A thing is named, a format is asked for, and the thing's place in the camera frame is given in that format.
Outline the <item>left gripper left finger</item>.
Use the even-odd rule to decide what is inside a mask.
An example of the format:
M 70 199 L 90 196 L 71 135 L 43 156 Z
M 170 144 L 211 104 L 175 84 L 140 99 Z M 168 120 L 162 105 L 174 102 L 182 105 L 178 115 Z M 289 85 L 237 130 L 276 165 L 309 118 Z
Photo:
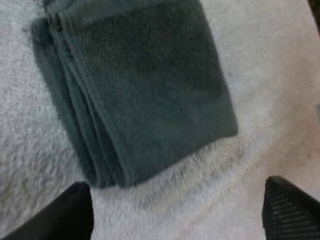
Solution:
M 76 182 L 4 240 L 90 240 L 94 210 L 90 186 Z

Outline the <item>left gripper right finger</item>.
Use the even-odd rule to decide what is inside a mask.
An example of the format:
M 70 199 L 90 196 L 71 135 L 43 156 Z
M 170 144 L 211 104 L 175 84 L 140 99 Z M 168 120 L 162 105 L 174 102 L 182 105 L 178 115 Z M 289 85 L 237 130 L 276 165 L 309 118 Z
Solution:
M 265 182 L 262 223 L 267 240 L 318 240 L 320 202 L 281 176 Z

